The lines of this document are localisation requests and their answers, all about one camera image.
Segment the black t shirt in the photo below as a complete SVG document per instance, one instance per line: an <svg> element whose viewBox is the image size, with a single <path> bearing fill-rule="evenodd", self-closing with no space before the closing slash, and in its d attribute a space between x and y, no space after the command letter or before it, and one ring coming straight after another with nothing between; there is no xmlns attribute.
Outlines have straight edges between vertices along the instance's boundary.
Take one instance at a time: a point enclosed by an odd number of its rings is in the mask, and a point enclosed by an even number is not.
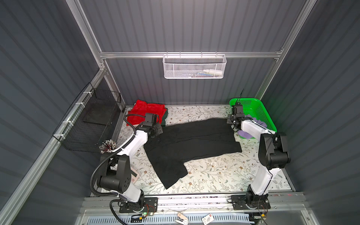
<svg viewBox="0 0 360 225"><path fill-rule="evenodd" d="M191 160L241 152L239 142L225 118L176 124L144 144L146 155L165 189L187 176Z"/></svg>

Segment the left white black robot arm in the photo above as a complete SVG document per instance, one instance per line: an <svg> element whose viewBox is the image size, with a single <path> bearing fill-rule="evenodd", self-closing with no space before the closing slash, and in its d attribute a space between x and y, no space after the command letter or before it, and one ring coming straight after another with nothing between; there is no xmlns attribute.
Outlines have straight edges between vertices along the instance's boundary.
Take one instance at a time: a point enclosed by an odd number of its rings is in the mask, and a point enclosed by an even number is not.
<svg viewBox="0 0 360 225"><path fill-rule="evenodd" d="M130 116L141 115L129 114L124 117L133 134L120 147L105 154L91 176L90 185L96 196L116 196L126 202L143 205L143 191L131 181L130 160L149 138L162 134L163 130L156 114L146 113L142 116L144 121L136 127L127 121Z"/></svg>

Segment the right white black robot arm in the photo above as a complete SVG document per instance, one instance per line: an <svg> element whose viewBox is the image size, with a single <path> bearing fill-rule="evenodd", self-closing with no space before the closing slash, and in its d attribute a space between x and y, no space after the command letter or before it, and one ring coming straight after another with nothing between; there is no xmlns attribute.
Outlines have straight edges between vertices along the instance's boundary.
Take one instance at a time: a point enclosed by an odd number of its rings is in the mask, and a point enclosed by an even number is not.
<svg viewBox="0 0 360 225"><path fill-rule="evenodd" d="M257 123L244 113L243 105L236 102L227 117L227 124L250 134L259 141L258 158L261 166L254 181L248 186L244 203L249 209L258 209L268 200L268 191L278 172L291 159L288 153L287 136Z"/></svg>

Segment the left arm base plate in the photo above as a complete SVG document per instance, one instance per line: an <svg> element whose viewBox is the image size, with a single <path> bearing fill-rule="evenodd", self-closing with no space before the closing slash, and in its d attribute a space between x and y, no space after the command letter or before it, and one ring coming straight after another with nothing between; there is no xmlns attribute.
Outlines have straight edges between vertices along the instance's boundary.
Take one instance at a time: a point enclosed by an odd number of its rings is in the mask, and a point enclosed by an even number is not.
<svg viewBox="0 0 360 225"><path fill-rule="evenodd" d="M140 198L138 202L120 202L119 213L155 213L158 210L157 197Z"/></svg>

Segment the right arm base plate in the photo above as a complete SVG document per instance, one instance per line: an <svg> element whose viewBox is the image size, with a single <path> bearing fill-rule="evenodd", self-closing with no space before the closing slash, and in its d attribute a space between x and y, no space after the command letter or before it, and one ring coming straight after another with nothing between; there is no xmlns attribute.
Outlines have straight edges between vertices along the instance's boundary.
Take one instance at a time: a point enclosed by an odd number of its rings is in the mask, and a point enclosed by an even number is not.
<svg viewBox="0 0 360 225"><path fill-rule="evenodd" d="M234 210L269 210L271 208L268 195L247 196L231 195L227 202L230 203Z"/></svg>

